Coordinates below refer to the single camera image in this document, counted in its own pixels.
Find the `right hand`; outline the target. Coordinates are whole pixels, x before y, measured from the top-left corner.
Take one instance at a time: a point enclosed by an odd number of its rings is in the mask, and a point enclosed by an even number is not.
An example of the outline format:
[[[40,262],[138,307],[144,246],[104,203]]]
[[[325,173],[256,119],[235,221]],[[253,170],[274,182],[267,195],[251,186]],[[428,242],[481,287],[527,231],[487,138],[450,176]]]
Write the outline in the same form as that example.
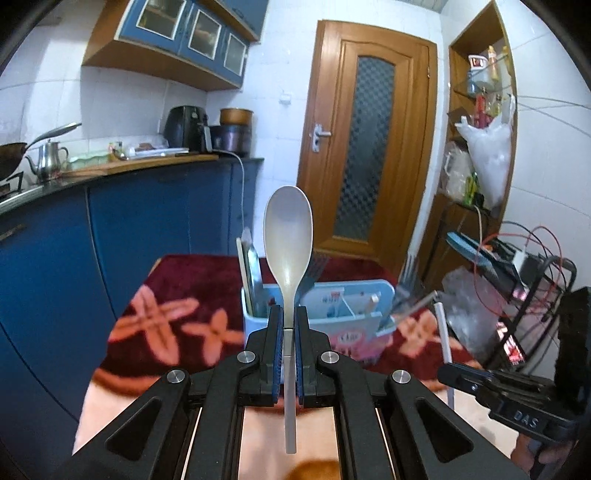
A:
[[[535,455],[530,451],[532,439],[519,434],[511,460],[526,473],[530,473],[535,463]],[[568,442],[544,450],[539,458],[544,465],[559,463],[561,469],[555,479],[589,479],[590,478],[590,436],[586,435],[576,444]]]

